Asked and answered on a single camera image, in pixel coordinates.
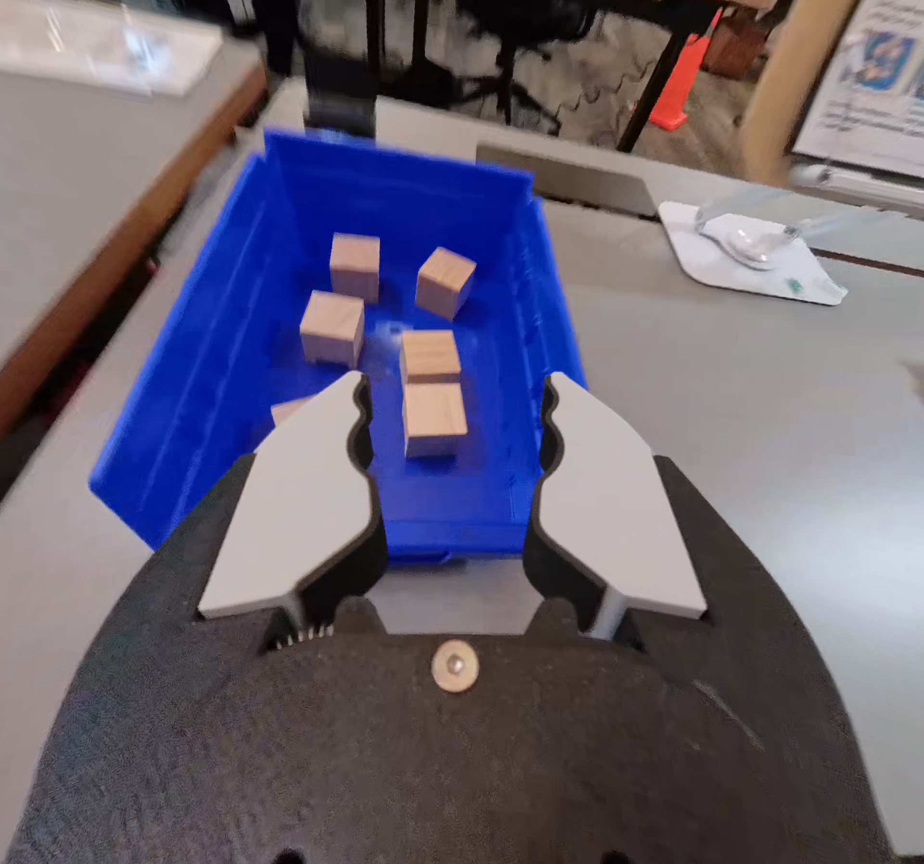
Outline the white document stand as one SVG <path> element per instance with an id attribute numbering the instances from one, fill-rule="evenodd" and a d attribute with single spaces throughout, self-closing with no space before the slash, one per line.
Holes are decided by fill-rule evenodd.
<path id="1" fill-rule="evenodd" d="M 657 210 L 699 284 L 836 307 L 847 288 L 825 259 L 922 274 L 922 186 L 822 164 L 797 165 L 781 187 L 694 177 L 665 185 Z"/>

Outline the clear plastic sheet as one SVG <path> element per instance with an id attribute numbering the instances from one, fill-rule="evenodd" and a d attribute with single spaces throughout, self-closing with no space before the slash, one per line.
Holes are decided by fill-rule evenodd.
<path id="1" fill-rule="evenodd" d="M 224 42 L 210 24 L 97 0 L 1 0 L 1 71 L 183 97 Z"/>

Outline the blue plastic bin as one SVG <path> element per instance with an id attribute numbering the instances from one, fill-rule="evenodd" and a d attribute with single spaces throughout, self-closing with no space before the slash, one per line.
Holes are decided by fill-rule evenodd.
<path id="1" fill-rule="evenodd" d="M 185 280 L 89 478 L 151 549 L 272 430 L 270 408 L 343 367 L 311 364 L 298 326 L 331 286 L 334 233 L 380 238 L 379 303 L 359 369 L 372 386 L 376 480 L 394 563 L 522 551 L 539 477 L 545 378 L 587 380 L 543 208 L 525 173 L 272 131 L 251 156 Z M 477 264 L 454 321 L 415 306 L 438 246 Z M 456 336 L 468 437 L 456 456 L 404 454 L 400 334 Z"/>

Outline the grey desk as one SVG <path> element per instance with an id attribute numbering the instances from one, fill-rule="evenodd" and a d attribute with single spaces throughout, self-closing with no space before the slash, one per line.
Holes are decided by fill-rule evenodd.
<path id="1" fill-rule="evenodd" d="M 2 503 L 2 858 L 79 662 L 151 555 L 90 467 L 254 136 Z M 550 203 L 590 390 L 669 456 L 778 582 L 854 727 L 892 846 L 922 855 L 922 276 L 832 259 L 835 308 L 681 272 L 663 229 Z"/>

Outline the orange traffic cone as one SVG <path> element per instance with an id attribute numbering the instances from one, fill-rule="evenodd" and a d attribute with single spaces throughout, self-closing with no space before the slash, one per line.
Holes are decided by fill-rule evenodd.
<path id="1" fill-rule="evenodd" d="M 691 34 L 687 37 L 671 75 L 651 111 L 649 124 L 667 132 L 675 132 L 687 122 L 687 100 L 721 16 L 722 8 L 716 11 L 710 26 L 702 35 Z"/>

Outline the black device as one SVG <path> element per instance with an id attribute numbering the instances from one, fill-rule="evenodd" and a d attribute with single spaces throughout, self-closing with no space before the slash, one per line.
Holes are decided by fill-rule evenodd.
<path id="1" fill-rule="evenodd" d="M 368 65 L 309 41 L 302 44 L 302 55 L 306 129 L 374 140 L 378 85 Z"/>

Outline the printed instruction sheet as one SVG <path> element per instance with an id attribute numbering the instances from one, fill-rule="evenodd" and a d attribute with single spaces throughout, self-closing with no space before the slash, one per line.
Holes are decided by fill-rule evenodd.
<path id="1" fill-rule="evenodd" d="M 793 153 L 922 178 L 923 0 L 859 1 Z"/>

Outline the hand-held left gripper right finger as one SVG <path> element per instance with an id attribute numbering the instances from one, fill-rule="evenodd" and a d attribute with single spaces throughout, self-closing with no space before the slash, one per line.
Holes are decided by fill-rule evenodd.
<path id="1" fill-rule="evenodd" d="M 649 444 L 562 372 L 545 378 L 526 579 L 615 639 L 631 610 L 699 621 L 708 604 Z"/>

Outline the black office chair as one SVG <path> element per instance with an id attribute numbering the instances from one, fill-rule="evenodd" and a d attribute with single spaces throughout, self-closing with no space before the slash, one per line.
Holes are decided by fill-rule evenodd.
<path id="1" fill-rule="evenodd" d="M 495 73 L 461 77 L 449 104 L 494 98 L 497 111 L 511 126 L 513 107 L 518 103 L 545 121 L 554 137 L 559 136 L 562 122 L 558 113 L 545 108 L 515 80 L 515 62 L 522 52 L 536 52 L 549 61 L 545 45 L 583 40 L 597 19 L 598 8 L 587 0 L 456 0 L 456 13 L 470 19 L 470 35 L 497 38 L 499 51 Z"/>

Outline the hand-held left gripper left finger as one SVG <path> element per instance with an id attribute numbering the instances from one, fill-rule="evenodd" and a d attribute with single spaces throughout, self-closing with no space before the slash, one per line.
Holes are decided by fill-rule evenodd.
<path id="1" fill-rule="evenodd" d="M 206 619 L 281 610 L 327 629 L 388 564 L 373 460 L 372 388 L 349 371 L 260 443 L 199 602 Z"/>

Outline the instruction sheet on clipboard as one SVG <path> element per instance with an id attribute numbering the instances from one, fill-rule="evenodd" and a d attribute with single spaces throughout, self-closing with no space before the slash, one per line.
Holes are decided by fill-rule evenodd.
<path id="1" fill-rule="evenodd" d="M 822 164 L 922 184 L 922 178 L 837 165 L 793 153 L 815 88 L 859 1 L 794 1 L 745 113 L 736 171 L 740 177 L 782 186 L 797 165 Z"/>

